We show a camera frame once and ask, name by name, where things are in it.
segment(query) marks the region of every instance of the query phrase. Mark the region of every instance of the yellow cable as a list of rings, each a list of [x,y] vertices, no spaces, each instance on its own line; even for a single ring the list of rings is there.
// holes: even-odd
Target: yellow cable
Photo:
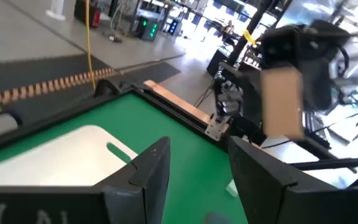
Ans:
[[[85,26],[86,26],[86,53],[88,58],[88,67],[89,72],[91,73],[92,78],[92,87],[93,90],[96,89],[96,84],[94,82],[94,75],[92,70],[92,61],[91,61],[91,41],[90,41],[90,0],[85,2]]]

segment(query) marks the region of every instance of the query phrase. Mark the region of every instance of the wooden board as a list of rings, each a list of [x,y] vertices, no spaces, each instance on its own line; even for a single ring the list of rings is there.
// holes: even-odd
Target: wooden board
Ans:
[[[180,108],[195,116],[196,118],[202,120],[204,123],[209,124],[209,122],[211,122],[211,119],[209,118],[208,114],[204,113],[195,106],[187,103],[183,99],[179,98],[178,96],[171,93],[159,84],[153,82],[152,80],[147,80],[144,82],[144,84],[153,89],[153,91],[158,93],[160,96],[163,96],[165,99],[171,101],[172,103],[178,105]]]

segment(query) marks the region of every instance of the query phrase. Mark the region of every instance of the white pole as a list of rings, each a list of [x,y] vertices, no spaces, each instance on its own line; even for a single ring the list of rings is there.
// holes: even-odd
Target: white pole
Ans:
[[[47,10],[47,15],[59,21],[64,21],[66,19],[63,15],[64,2],[64,0],[52,0],[52,6],[50,10]]]

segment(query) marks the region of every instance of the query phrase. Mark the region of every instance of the black cable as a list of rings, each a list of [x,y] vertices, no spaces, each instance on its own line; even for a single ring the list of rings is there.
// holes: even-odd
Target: black cable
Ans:
[[[200,99],[202,99],[207,94],[208,90],[209,90],[209,87],[203,92],[203,94],[201,94],[201,96],[196,100],[196,103],[194,103],[193,106],[196,106],[198,104],[198,101]]]
[[[337,43],[337,47],[338,47],[339,51],[341,51],[343,58],[345,60],[345,67],[340,72],[338,72],[338,77],[343,78],[345,76],[347,69],[349,68],[350,57],[349,57],[349,54],[347,54],[347,51],[342,46],[340,46],[338,43]]]
[[[312,35],[315,37],[348,37],[350,35],[350,37],[358,37],[358,33],[353,33],[353,34],[343,34],[343,33],[335,33],[335,32],[317,32],[317,33],[312,33],[312,32],[306,32],[305,34],[308,35]]]
[[[262,125],[259,125],[258,130],[256,130],[256,132],[254,134],[252,134],[251,137],[248,138],[248,142],[252,143],[252,140],[254,139],[255,135],[258,134],[258,132],[262,129]]]
[[[212,92],[213,92],[213,90],[211,90],[207,95],[205,95],[205,96],[200,100],[200,102],[197,104],[196,107],[199,107],[199,106],[204,102],[204,100],[207,99],[207,98],[210,96],[210,94],[211,94]]]
[[[201,99],[204,99],[204,97],[207,95],[207,92],[210,88],[212,88],[214,85],[214,80],[211,81],[210,86],[203,92],[203,94],[201,94],[201,96],[196,100],[196,103],[193,104],[193,106],[198,107],[201,103],[198,104],[198,101]]]
[[[344,121],[344,120],[346,120],[346,119],[355,117],[355,116],[357,116],[357,115],[358,115],[358,113],[352,114],[352,115],[350,115],[350,116],[345,117],[345,118],[344,118],[343,120],[341,120],[341,121]],[[319,129],[317,129],[317,130],[314,130],[314,131],[312,132],[312,134],[315,134],[315,133],[317,133],[317,132],[319,132],[319,131],[322,131],[322,130],[324,130],[324,129],[326,129],[326,128],[329,128],[329,127],[331,127],[331,126],[334,125],[334,124],[338,124],[338,123],[341,122],[341,121],[337,121],[337,122],[334,122],[334,123],[332,123],[332,124],[330,124],[330,125],[327,125],[327,126],[324,126],[324,127],[322,127],[322,128],[319,128]],[[286,140],[286,141],[284,141],[284,142],[280,142],[280,143],[277,143],[277,144],[273,144],[273,145],[271,145],[271,146],[262,147],[262,149],[268,149],[268,148],[275,147],[275,146],[281,146],[282,144],[286,144],[286,143],[289,143],[289,142],[291,142],[291,140]]]

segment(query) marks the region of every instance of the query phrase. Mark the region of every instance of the person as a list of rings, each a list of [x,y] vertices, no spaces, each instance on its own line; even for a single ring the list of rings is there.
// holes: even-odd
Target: person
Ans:
[[[232,21],[230,20],[226,26],[223,27],[221,35],[222,36],[222,41],[225,44],[229,44],[231,46],[235,46],[236,43],[234,43],[233,39],[232,39],[232,33],[234,30],[234,25],[232,24]]]

